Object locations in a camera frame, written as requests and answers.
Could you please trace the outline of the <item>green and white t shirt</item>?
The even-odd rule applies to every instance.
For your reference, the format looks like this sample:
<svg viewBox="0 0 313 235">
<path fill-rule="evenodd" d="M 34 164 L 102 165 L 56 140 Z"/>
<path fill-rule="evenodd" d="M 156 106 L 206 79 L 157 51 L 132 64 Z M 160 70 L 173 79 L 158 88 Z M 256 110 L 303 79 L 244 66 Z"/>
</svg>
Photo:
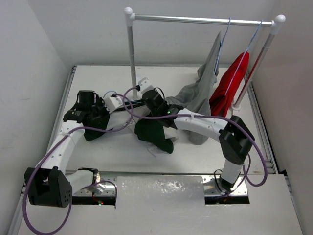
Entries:
<svg viewBox="0 0 313 235">
<path fill-rule="evenodd" d="M 128 123 L 127 127 L 140 141 L 147 143 L 148 150 L 152 154 L 174 152 L 174 145 L 178 140 L 176 130 L 164 127 L 157 120 L 132 117 L 129 121 L 129 118 L 130 114 L 124 108 L 119 108 L 110 114 L 89 115 L 83 121 L 83 125 L 103 130 L 116 130 Z"/>
</svg>

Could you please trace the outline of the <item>shiny metal base plate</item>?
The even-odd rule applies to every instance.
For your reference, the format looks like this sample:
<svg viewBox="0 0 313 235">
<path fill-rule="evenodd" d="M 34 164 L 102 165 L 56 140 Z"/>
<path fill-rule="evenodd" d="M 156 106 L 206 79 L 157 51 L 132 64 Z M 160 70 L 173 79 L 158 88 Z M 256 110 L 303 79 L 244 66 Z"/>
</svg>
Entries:
<svg viewBox="0 0 313 235">
<path fill-rule="evenodd" d="M 96 192 L 103 190 L 116 190 L 117 198 L 125 200 L 151 200 L 175 198 L 175 199 L 215 199 L 226 196 L 247 197 L 246 184 L 242 177 L 235 186 L 227 191 L 222 187 L 217 177 L 213 175 L 179 175 L 179 176 L 119 176 L 115 179 L 101 180 L 90 187 Z"/>
</svg>

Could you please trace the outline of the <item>aluminium table frame rail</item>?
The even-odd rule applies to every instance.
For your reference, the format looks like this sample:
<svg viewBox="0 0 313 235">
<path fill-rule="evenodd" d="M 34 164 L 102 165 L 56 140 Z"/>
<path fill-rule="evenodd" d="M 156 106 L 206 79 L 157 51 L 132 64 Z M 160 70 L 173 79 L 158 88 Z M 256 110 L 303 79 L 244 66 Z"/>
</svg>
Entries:
<svg viewBox="0 0 313 235">
<path fill-rule="evenodd" d="M 69 75 L 68 75 L 68 78 L 67 78 L 67 81 L 66 81 L 66 85 L 65 85 L 65 88 L 64 88 L 64 91 L 63 91 L 63 94 L 62 94 L 62 99 L 61 99 L 61 102 L 60 102 L 60 105 L 59 105 L 59 109 L 58 109 L 58 113 L 57 113 L 57 116 L 56 116 L 56 120 L 54 122 L 54 126 L 53 126 L 53 129 L 52 129 L 52 134 L 51 134 L 51 137 L 49 139 L 48 147 L 47 147 L 46 150 L 48 150 L 52 146 L 52 143 L 53 143 L 53 141 L 54 141 L 54 139 L 55 139 L 55 137 L 57 135 L 57 129 L 59 127 L 59 122 L 61 121 L 61 114 L 62 114 L 62 112 L 64 110 L 64 107 L 65 107 L 65 104 L 66 104 L 66 100 L 68 98 L 69 90 L 70 90 L 70 87 L 71 87 L 71 84 L 72 84 L 72 81 L 73 81 L 73 78 L 74 78 L 74 75 L 75 75 L 76 68 L 77 68 L 77 65 L 74 65 L 70 69 L 70 72 L 69 72 Z M 16 209 L 15 209 L 15 212 L 14 212 L 14 216 L 13 216 L 13 219 L 11 221 L 11 224 L 10 224 L 9 230 L 7 232 L 7 235 L 17 235 L 18 231 L 20 229 L 21 223 L 23 221 L 22 203 L 23 203 L 23 199 L 24 199 L 25 189 L 26 189 L 26 184 L 23 183 L 21 192 L 19 194 L 19 196 L 20 196 L 19 197 L 19 201 L 18 201 L 18 204 L 16 206 Z"/>
</svg>

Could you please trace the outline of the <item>red t shirt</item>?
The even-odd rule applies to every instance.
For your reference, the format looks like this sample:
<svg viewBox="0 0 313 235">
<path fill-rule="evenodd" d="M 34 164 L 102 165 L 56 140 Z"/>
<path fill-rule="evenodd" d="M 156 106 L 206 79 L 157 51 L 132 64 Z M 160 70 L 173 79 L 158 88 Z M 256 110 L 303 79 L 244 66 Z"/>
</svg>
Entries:
<svg viewBox="0 0 313 235">
<path fill-rule="evenodd" d="M 247 71 L 247 67 L 249 64 L 249 53 L 247 52 L 240 67 L 239 70 L 234 77 L 234 80 L 232 82 L 232 85 L 225 96 L 224 93 L 228 87 L 228 84 L 231 80 L 231 77 L 233 76 L 233 73 L 241 59 L 241 56 L 243 53 L 241 53 L 236 60 L 231 64 L 231 66 L 227 69 L 227 71 L 223 74 L 219 85 L 213 92 L 211 98 L 209 99 L 209 104 L 211 108 L 211 115 L 212 116 L 221 116 L 226 117 L 228 109 L 230 108 L 233 98 L 239 88 L 240 83 L 242 82 L 245 73 Z"/>
</svg>

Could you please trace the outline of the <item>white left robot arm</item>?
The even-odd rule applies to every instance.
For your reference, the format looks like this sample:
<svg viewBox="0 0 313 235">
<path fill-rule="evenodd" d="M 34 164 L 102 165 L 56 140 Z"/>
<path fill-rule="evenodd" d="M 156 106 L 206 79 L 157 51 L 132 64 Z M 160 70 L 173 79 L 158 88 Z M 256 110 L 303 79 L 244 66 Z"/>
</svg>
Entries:
<svg viewBox="0 0 313 235">
<path fill-rule="evenodd" d="M 109 116 L 103 98 L 95 91 L 78 92 L 47 155 L 24 174 L 30 204 L 65 208 L 73 194 L 100 181 L 95 168 L 83 167 L 71 175 L 66 175 L 66 168 L 79 140 L 92 141 L 101 137 Z"/>
</svg>

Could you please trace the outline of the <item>light blue hanger with grey shirt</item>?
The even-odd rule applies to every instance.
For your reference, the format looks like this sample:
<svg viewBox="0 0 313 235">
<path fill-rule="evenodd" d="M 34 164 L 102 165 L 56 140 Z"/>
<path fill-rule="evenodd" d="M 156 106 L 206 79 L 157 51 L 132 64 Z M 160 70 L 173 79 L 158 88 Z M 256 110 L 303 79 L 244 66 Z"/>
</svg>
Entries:
<svg viewBox="0 0 313 235">
<path fill-rule="evenodd" d="M 221 39 L 221 42 L 220 42 L 220 47 L 219 47 L 219 51 L 218 51 L 218 56 L 217 56 L 217 60 L 216 60 L 216 64 L 215 64 L 215 68 L 214 68 L 214 74 L 216 76 L 218 76 L 218 73 L 219 73 L 219 62 L 220 62 L 220 56 L 221 56 L 221 53 L 222 53 L 222 48 L 223 48 L 223 44 L 224 44 L 224 40 L 227 36 L 227 33 L 228 33 L 228 30 L 229 30 L 229 27 L 230 27 L 230 24 L 231 24 L 231 20 L 232 18 L 229 17 L 228 19 L 228 24 L 227 24 L 227 29 L 224 33 L 224 36 L 222 37 Z"/>
</svg>

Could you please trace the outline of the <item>grey t shirt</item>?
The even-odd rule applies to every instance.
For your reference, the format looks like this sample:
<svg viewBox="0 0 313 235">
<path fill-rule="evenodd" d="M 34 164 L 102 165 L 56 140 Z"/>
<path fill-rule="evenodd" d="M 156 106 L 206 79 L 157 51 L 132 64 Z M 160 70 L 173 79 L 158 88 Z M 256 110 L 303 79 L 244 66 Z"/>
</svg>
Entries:
<svg viewBox="0 0 313 235">
<path fill-rule="evenodd" d="M 221 33 L 218 33 L 205 63 L 197 70 L 198 80 L 182 87 L 176 96 L 166 97 L 168 104 L 182 106 L 194 113 L 211 115 L 209 98 L 213 94 L 213 85 L 217 83 L 221 42 Z"/>
</svg>

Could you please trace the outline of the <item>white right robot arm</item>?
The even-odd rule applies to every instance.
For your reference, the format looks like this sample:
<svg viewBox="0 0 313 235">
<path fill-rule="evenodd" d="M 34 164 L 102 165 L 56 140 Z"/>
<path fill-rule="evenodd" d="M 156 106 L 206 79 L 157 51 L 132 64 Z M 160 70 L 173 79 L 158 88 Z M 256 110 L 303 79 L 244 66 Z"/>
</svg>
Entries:
<svg viewBox="0 0 313 235">
<path fill-rule="evenodd" d="M 152 117 L 163 126 L 194 132 L 220 143 L 225 162 L 217 185 L 230 192 L 251 150 L 251 140 L 255 140 L 242 119 L 232 116 L 224 120 L 193 113 L 182 106 L 168 104 L 155 89 L 143 90 L 141 94 Z"/>
</svg>

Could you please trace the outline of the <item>white metal clothes rack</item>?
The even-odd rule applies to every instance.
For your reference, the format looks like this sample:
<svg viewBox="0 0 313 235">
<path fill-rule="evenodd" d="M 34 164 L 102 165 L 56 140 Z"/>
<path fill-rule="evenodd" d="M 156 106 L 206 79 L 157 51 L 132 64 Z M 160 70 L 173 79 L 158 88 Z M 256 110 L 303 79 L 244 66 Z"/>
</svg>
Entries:
<svg viewBox="0 0 313 235">
<path fill-rule="evenodd" d="M 130 68 L 132 85 L 136 85 L 136 70 L 135 70 L 135 57 L 134 57 L 134 39 L 133 39 L 133 22 L 134 21 L 154 21 L 154 22 L 175 22 L 175 23 L 190 23 L 190 24 L 216 24 L 216 25 L 235 25 L 235 26 L 255 26 L 255 27 L 268 27 L 270 33 L 245 81 L 245 84 L 236 100 L 231 105 L 232 110 L 239 111 L 241 102 L 252 83 L 254 72 L 258 70 L 265 54 L 267 53 L 274 37 L 278 34 L 281 26 L 286 20 L 285 15 L 277 15 L 271 22 L 265 21 L 252 21 L 252 20 L 232 20 L 232 19 L 219 19 L 219 18 L 200 18 L 200 17 L 181 17 L 181 16 L 159 16 L 159 15 L 144 15 L 134 13 L 133 9 L 126 7 L 124 9 L 125 22 L 127 27 L 129 55 L 130 55 Z"/>
</svg>

